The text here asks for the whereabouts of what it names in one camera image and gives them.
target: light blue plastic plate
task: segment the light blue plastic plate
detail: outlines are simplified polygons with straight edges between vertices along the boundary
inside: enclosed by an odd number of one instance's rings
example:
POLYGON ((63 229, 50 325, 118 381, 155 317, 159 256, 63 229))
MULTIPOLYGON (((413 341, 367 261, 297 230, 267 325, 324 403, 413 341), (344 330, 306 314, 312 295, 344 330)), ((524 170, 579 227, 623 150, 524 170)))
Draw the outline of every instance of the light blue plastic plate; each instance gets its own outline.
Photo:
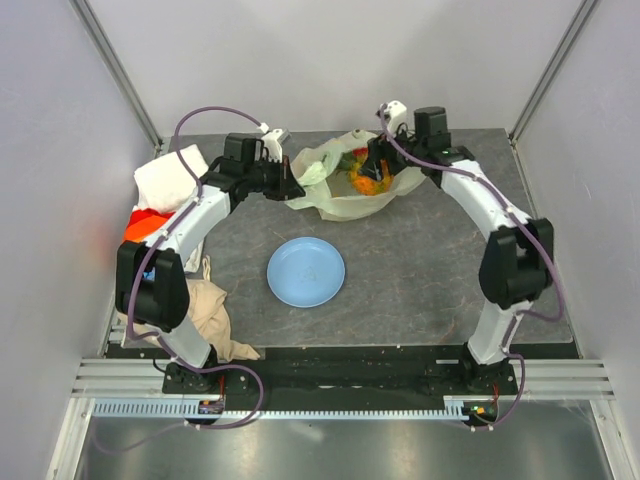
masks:
POLYGON ((331 300, 344 282, 344 261, 333 245, 301 237, 281 245, 269 260, 271 291, 293 307, 317 307, 331 300))

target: orange vegetable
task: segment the orange vegetable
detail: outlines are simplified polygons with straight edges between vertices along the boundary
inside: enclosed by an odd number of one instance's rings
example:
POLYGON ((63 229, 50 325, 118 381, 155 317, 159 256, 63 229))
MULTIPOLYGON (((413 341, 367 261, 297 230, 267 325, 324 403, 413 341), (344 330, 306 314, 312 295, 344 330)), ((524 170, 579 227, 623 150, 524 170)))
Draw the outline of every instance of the orange vegetable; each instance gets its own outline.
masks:
POLYGON ((382 160, 380 162, 382 167, 382 180, 376 182, 369 177, 358 174, 358 170, 367 159, 368 149, 358 148, 352 153, 355 156, 356 161, 351 166, 348 174, 349 181, 351 182, 351 185, 353 185, 353 188, 355 188, 358 193, 369 196, 380 195, 381 193, 388 192, 389 188, 391 188, 391 182, 393 182, 393 175, 389 173, 389 165, 387 165, 387 161, 382 160))

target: tan fabric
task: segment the tan fabric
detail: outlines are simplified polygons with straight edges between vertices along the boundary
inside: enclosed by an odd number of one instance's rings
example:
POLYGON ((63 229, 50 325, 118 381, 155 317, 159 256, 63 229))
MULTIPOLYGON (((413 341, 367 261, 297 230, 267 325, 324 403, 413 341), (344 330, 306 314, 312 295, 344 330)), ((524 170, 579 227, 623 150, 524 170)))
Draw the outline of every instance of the tan fabric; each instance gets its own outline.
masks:
MULTIPOLYGON (((188 315, 200 335, 214 346, 218 352, 218 360, 257 360, 260 358, 250 345, 231 340, 231 321, 224 308, 227 292, 209 281, 210 262, 205 257, 202 261, 204 280, 187 279, 189 288, 188 315)), ((126 322, 126 315, 118 314, 121 321, 126 322)), ((144 325, 134 324, 137 334, 149 331, 144 325)), ((150 343, 158 345, 155 339, 150 343)))

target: plastic bag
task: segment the plastic bag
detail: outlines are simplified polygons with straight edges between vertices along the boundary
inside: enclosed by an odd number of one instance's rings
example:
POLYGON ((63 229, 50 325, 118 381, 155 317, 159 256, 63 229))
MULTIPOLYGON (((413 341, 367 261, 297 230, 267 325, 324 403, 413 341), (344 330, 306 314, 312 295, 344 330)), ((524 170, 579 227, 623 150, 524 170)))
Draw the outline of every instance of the plastic bag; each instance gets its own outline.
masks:
POLYGON ((318 148, 302 150, 291 163, 291 171, 306 196, 286 204, 294 210, 315 207, 323 220, 342 222, 369 216, 396 196, 406 195, 420 185, 425 176, 419 168, 410 167, 393 178, 385 193, 368 196, 355 190, 347 173, 338 169, 338 165, 345 153, 366 147, 375 136, 364 130, 353 130, 318 148))

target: gray countertop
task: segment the gray countertop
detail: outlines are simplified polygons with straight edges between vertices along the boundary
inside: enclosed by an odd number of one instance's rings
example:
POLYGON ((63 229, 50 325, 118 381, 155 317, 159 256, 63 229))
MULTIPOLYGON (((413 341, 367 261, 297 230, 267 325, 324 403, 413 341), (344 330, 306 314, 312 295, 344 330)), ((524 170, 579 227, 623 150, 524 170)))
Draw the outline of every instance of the gray countertop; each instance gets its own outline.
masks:
MULTIPOLYGON (((343 132, 294 133, 284 145, 292 159, 343 132)), ((517 206, 530 211, 504 130, 454 130, 492 182, 517 206)), ((207 161, 222 153, 224 136, 184 137, 207 161)), ((315 209, 294 211, 252 194, 205 240, 211 280, 229 292, 232 338, 255 346, 458 344, 473 333, 483 305, 478 268, 484 241, 450 197, 425 181, 382 211, 351 222, 328 222, 315 209), (322 238, 342 254, 347 277, 331 301, 293 308, 270 291, 266 268, 287 240, 322 238)), ((554 311, 547 290, 536 303, 554 311)), ((525 318, 515 341, 567 342, 568 323, 525 318)))

